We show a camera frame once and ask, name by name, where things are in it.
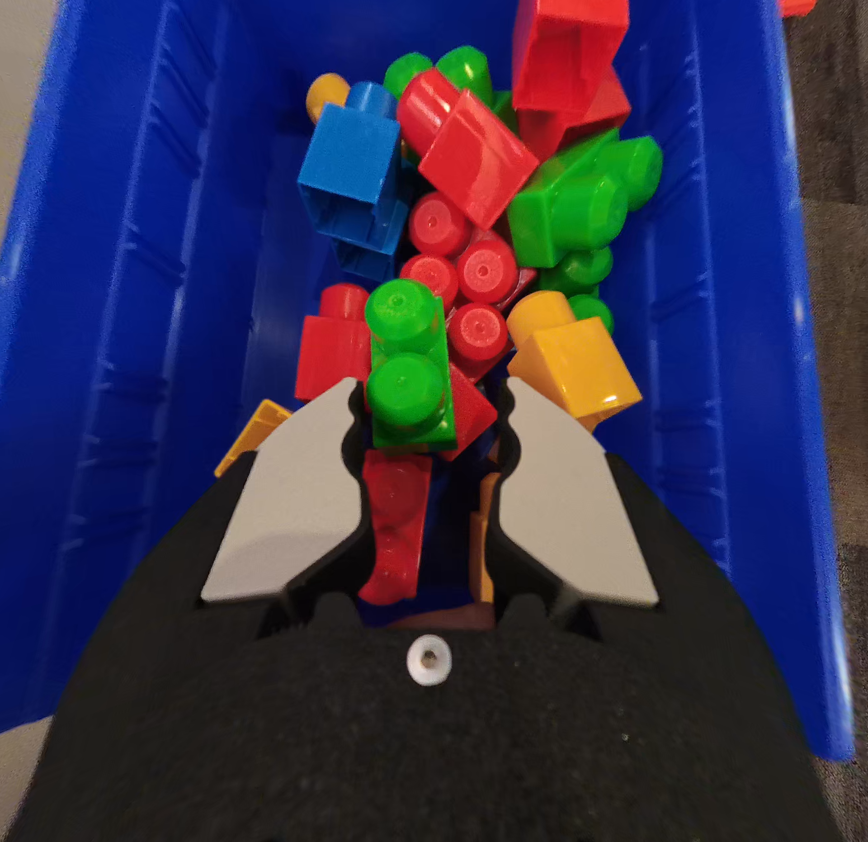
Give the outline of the green double toy block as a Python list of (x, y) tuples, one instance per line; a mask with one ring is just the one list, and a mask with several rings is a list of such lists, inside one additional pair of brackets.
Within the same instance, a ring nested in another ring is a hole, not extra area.
[(365, 396), (373, 446), (392, 453), (458, 444), (443, 302), (424, 284), (393, 279), (368, 298), (372, 369)]

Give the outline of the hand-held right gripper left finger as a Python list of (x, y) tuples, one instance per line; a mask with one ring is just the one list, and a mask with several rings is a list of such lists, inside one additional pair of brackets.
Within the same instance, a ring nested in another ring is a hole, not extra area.
[(363, 384), (344, 378), (257, 448), (201, 600), (359, 594), (370, 577), (364, 414)]

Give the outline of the blue plastic bin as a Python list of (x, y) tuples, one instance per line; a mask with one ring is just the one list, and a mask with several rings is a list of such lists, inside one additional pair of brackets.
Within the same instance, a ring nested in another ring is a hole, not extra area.
[[(296, 185), (322, 72), (460, 45), (519, 0), (61, 0), (2, 252), (2, 731), (51, 715), (137, 562), (213, 481), (344, 280)], [(603, 422), (719, 563), (811, 748), (854, 751), (777, 0), (629, 0), (614, 59), (660, 187), (602, 294), (643, 400)]]

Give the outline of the pile of colourful toy blocks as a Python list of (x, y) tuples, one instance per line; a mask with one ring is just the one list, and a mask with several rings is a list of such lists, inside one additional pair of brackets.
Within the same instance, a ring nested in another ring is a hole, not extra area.
[[(519, 378), (594, 435), (605, 419), (642, 400), (609, 332), (608, 311), (590, 317), (559, 288), (561, 270), (601, 261), (629, 213), (660, 184), (663, 155), (650, 136), (622, 140), (621, 118), (604, 127), (602, 95), (623, 89), (613, 60), (630, 23), (628, 0), (518, 0), (511, 47), (511, 103), (520, 133), (492, 110), (486, 55), (456, 47), (433, 63), (412, 53), (382, 84), (358, 81), (342, 101), (315, 81), (320, 107), (298, 174), (316, 232), (334, 240), (346, 268), (368, 258), (393, 268), (409, 239), (417, 254), (398, 277), (367, 292), (326, 287), (302, 325), (295, 398), (305, 407), (344, 378), (363, 384), (363, 484), (370, 504), (370, 577), (358, 596), (390, 605), (415, 597), (432, 479), (498, 425), (506, 378)], [(368, 298), (411, 279), (443, 302), (458, 444), (429, 453), (373, 446), (365, 396), (372, 369)], [(265, 401), (221, 469), (240, 465), (280, 424)], [(288, 420), (293, 414), (284, 418)]]

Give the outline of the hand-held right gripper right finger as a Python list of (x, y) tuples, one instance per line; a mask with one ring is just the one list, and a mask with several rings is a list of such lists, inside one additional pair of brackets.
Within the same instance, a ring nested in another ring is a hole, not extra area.
[(507, 601), (545, 609), (584, 601), (653, 609), (655, 582), (594, 436), (529, 384), (506, 378), (491, 494), (489, 574)]

